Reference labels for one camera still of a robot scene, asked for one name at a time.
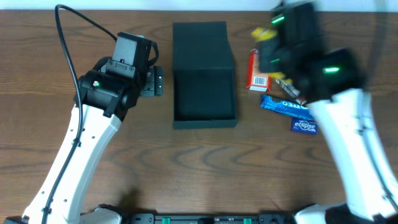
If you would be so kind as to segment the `dark green hinged box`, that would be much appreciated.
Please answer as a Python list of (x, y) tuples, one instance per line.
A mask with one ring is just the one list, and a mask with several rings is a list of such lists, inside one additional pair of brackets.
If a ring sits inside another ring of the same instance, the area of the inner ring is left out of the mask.
[(175, 22), (174, 129), (233, 128), (238, 123), (234, 58), (226, 22)]

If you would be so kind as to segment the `brown carton with barcode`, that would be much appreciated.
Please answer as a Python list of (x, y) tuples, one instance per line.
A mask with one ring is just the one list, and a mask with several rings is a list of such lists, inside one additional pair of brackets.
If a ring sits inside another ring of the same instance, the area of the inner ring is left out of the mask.
[(300, 95), (300, 92), (294, 88), (291, 81), (276, 79), (275, 82), (299, 105), (303, 106), (307, 103), (306, 99)]

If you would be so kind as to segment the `orange carton with barcode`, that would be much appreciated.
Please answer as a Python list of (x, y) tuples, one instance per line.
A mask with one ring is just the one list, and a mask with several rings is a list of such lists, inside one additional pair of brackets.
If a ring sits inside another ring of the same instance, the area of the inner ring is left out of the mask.
[(267, 92), (271, 90), (271, 78), (267, 73), (259, 71), (259, 50), (252, 49), (249, 53), (246, 88), (252, 91)]

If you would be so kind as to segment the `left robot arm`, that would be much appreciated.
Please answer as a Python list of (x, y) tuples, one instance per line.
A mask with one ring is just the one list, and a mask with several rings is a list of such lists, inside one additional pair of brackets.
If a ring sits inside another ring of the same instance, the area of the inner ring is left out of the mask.
[(5, 223), (127, 223), (112, 205), (81, 212), (100, 158), (128, 109), (140, 96), (163, 94), (164, 70), (139, 68), (104, 57), (79, 79), (81, 99), (72, 109), (68, 132), (39, 192), (21, 216)]

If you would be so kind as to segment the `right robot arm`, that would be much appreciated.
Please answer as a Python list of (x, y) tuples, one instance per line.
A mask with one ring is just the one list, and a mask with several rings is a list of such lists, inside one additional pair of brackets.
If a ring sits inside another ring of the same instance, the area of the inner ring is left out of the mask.
[(292, 82), (318, 123), (346, 200), (307, 206), (297, 223), (396, 223), (397, 179), (374, 122), (368, 78), (350, 49), (328, 50), (312, 2), (281, 3), (255, 31), (260, 69)]

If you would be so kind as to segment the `yellow snack bag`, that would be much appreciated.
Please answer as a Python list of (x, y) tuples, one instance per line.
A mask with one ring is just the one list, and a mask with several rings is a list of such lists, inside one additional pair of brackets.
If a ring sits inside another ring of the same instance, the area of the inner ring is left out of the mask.
[[(256, 42), (263, 42), (266, 40), (271, 40), (272, 38), (276, 37), (278, 32), (272, 29), (265, 29), (262, 27), (257, 27), (251, 32), (251, 37)], [(293, 84), (291, 79), (286, 78), (286, 76), (281, 72), (268, 72), (269, 76), (274, 79), (283, 80), (288, 84)]]

